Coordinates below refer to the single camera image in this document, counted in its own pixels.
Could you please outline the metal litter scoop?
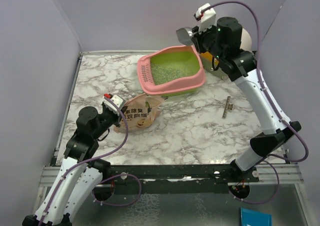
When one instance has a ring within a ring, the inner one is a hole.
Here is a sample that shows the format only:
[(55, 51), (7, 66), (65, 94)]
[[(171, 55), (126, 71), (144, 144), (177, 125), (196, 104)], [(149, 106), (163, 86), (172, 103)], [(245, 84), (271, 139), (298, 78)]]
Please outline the metal litter scoop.
[(179, 43), (185, 45), (185, 46), (192, 46), (193, 41), (193, 33), (192, 29), (190, 27), (182, 27), (178, 30), (176, 30), (176, 35), (178, 38)]

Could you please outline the pink cat litter bag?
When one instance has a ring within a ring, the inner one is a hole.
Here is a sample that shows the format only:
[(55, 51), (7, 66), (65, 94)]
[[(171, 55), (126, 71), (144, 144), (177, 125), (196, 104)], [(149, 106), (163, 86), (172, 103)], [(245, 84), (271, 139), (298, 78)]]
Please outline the pink cat litter bag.
[(138, 95), (124, 105), (124, 116), (128, 131), (136, 131), (151, 126), (161, 111), (160, 105), (166, 100), (161, 96)]

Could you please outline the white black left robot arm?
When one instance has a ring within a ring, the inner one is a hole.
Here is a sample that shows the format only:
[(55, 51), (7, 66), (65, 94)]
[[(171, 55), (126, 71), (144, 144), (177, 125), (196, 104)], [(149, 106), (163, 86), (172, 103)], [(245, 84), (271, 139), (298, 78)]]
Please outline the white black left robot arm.
[(41, 206), (33, 215), (26, 216), (24, 226), (71, 226), (89, 193), (97, 183), (106, 183), (111, 176), (110, 164), (94, 157), (112, 125), (124, 118), (125, 102), (107, 100), (102, 113), (87, 106), (76, 120), (76, 131), (66, 144), (59, 173)]

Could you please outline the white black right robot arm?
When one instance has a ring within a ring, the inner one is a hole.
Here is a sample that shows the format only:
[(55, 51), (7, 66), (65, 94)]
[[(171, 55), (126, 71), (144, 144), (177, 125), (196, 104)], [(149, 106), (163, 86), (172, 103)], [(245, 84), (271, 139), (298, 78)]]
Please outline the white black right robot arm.
[(278, 116), (281, 108), (277, 102), (270, 104), (262, 73), (257, 68), (257, 58), (252, 52), (249, 33), (234, 17), (197, 17), (199, 26), (192, 29), (192, 41), (199, 53), (210, 53), (217, 65), (242, 91), (254, 110), (262, 132), (250, 140), (250, 146), (234, 159), (230, 177), (240, 182), (248, 170), (264, 160), (271, 152), (285, 144), (294, 132), (301, 130), (299, 121), (291, 121), (287, 115)]

